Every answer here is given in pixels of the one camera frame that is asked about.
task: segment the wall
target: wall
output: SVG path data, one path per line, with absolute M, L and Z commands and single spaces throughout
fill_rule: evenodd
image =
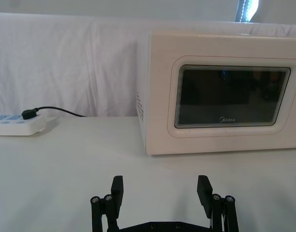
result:
M 259 0 L 252 22 L 296 24 L 296 0 Z
M 0 0 L 0 12 L 234 21 L 237 0 Z

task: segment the black power cord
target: black power cord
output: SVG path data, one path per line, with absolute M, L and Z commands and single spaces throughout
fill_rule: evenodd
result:
M 43 109 L 60 110 L 60 111 L 66 112 L 68 114 L 77 116 L 77 117 L 85 117 L 83 115 L 78 115 L 78 114 L 75 114 L 75 113 L 70 112 L 68 110 L 64 110 L 62 108 L 58 108 L 58 107 L 54 107 L 54 106 L 42 106 L 42 107 L 34 108 L 34 109 L 31 109 L 31 110 L 25 110 L 25 111 L 22 112 L 21 115 L 22 115 L 22 117 L 23 117 L 24 120 L 30 119 L 30 118 L 36 117 L 37 116 L 36 112 L 38 112 L 39 110 L 43 110 Z

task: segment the midea logo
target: midea logo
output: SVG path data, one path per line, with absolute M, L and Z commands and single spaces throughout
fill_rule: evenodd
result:
M 235 122 L 235 118 L 230 118 L 230 117 L 220 117 L 219 118 L 219 122 L 220 123 L 224 123 L 224 122 Z

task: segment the ventilation holes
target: ventilation holes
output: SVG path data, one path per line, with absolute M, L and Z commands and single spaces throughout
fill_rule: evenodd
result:
M 137 109 L 138 116 L 143 121 L 143 119 L 144 119 L 144 110 L 143 110 L 142 104 L 140 103 L 140 97 L 139 97 L 138 92 L 136 92 L 136 109 Z

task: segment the screw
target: screw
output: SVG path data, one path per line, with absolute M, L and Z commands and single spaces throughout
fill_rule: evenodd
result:
M 155 223 L 150 223 L 149 226 L 150 226 L 150 229 L 155 229 L 157 227 Z
M 105 200 L 110 201 L 111 199 L 113 199 L 110 195 L 105 197 Z
M 181 228 L 181 226 L 182 226 L 182 225 L 181 225 L 181 223 L 180 223 L 180 222 L 177 222 L 177 223 L 175 224 L 175 228 L 176 228 L 176 229 L 180 229 L 180 228 Z
M 228 202 L 233 202 L 233 201 L 234 201 L 233 197 L 227 197 L 226 200 L 227 200 Z
M 91 200 L 92 203 L 97 203 L 99 201 L 99 198 L 95 197 Z
M 220 200 L 220 197 L 219 197 L 218 195 L 214 195 L 214 196 L 213 196 L 213 199 L 215 199 L 215 200 L 218 201 L 218 200 Z

